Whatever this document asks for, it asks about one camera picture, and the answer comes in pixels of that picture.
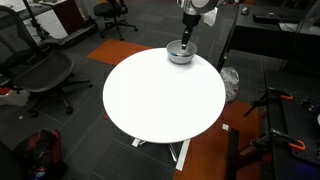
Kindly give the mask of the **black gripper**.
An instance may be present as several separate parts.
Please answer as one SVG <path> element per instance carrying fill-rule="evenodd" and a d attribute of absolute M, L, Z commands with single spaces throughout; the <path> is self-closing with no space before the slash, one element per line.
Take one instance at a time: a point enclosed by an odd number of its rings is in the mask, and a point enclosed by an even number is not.
<path fill-rule="evenodd" d="M 192 30 L 193 30 L 192 27 L 197 26 L 200 19 L 201 19 L 200 15 L 190 15 L 187 13 L 183 13 L 182 23 L 185 26 L 187 26 L 183 32 L 182 41 L 181 41 L 183 50 L 187 49 L 188 41 L 190 40 Z"/>

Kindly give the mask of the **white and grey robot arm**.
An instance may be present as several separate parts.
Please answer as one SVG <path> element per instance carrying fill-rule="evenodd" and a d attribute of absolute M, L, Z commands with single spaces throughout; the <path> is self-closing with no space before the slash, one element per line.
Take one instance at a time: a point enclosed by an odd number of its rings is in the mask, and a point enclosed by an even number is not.
<path fill-rule="evenodd" d="M 187 49 L 193 28 L 199 24 L 200 19 L 208 26 L 213 26 L 218 13 L 219 0 L 176 0 L 177 5 L 183 9 L 182 23 L 185 30 L 182 35 L 181 46 Z"/>

